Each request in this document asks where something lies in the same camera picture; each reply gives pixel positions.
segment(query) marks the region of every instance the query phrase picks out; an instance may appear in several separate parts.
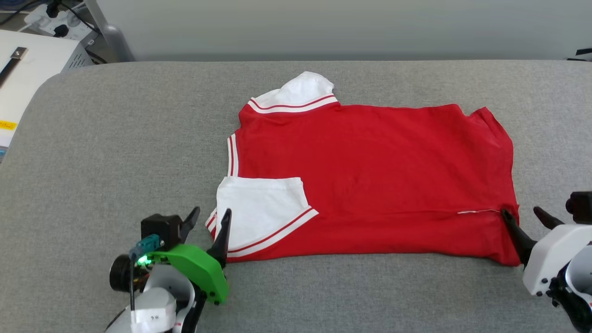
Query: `floor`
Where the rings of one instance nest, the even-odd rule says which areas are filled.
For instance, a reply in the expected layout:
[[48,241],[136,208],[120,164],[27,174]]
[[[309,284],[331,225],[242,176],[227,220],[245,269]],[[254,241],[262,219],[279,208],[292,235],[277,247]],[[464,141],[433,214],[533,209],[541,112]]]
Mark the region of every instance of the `floor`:
[[[8,15],[9,14],[0,14],[0,21],[6,19],[8,17]],[[24,22],[25,16],[26,15],[24,15],[24,14],[17,15],[11,21],[8,21],[4,25],[2,25],[0,27],[0,29],[9,30],[9,31],[19,30],[20,28],[22,28],[26,25],[26,23]],[[81,16],[87,22],[89,22],[91,24],[94,23],[92,16],[90,15],[90,13],[88,11],[82,11]],[[23,32],[30,33],[30,34],[37,34],[33,30],[25,30]],[[93,53],[96,53],[98,56],[105,59],[108,63],[117,62],[117,59],[115,58],[115,54],[113,54],[113,52],[109,48],[109,45],[107,45],[107,41],[103,38],[103,36],[97,37],[97,39],[95,40],[95,44],[87,47],[86,49],[93,52]]]

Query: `green light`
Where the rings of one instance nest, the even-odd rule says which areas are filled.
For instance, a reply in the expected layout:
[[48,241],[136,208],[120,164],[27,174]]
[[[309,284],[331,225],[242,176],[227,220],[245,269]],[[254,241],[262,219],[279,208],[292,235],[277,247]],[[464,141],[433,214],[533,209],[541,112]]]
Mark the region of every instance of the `green light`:
[[140,259],[138,259],[138,265],[150,265],[152,263],[152,260],[148,259],[148,256],[145,255],[143,257],[140,257]]

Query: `robotic arm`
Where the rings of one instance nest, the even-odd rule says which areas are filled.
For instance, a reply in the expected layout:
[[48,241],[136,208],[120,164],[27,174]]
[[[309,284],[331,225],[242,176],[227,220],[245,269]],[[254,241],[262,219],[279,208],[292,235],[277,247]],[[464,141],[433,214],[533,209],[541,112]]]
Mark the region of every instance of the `robotic arm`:
[[[220,233],[207,251],[184,244],[199,214],[196,207],[185,221],[160,214],[142,220],[142,240],[111,266],[111,288],[129,293],[130,305],[106,333],[194,333],[205,303],[225,301],[229,287],[222,269],[231,211],[226,210]],[[136,290],[141,291],[137,298]]]
[[592,192],[573,192],[565,207],[576,224],[564,224],[540,207],[534,212],[551,230],[536,242],[507,210],[502,216],[520,261],[522,281],[532,295],[546,294],[561,305],[580,333],[592,331]]

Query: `red and white shirt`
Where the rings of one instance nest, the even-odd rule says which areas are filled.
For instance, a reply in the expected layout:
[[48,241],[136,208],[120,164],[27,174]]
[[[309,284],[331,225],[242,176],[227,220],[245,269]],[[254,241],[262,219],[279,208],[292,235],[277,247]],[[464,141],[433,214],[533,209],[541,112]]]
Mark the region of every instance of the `red and white shirt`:
[[228,139],[229,170],[206,221],[231,208],[229,261],[437,252],[519,259],[513,145],[482,108],[341,105],[304,72],[252,98]]

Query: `power strip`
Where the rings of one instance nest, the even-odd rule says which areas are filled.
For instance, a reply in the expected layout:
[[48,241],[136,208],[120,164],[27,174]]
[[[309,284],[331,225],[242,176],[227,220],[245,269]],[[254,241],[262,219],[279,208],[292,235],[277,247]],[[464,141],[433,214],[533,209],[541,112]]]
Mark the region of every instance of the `power strip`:
[[98,37],[96,32],[82,23],[70,11],[60,11],[56,17],[49,17],[47,15],[47,5],[40,5],[35,8],[34,11],[25,17],[25,23],[30,24],[29,29],[41,35],[50,37],[58,35],[58,37],[64,39],[77,40],[83,47],[93,45],[95,38]]

